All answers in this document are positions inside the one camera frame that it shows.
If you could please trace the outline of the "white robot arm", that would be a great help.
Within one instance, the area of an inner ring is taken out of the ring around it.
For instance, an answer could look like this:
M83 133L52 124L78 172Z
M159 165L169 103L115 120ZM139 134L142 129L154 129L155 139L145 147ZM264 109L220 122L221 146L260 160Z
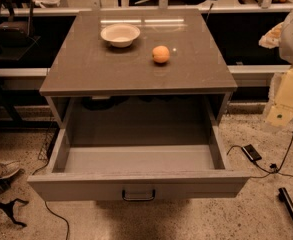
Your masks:
M293 10L283 22L263 35L258 44L268 49L278 47L280 58L293 65Z

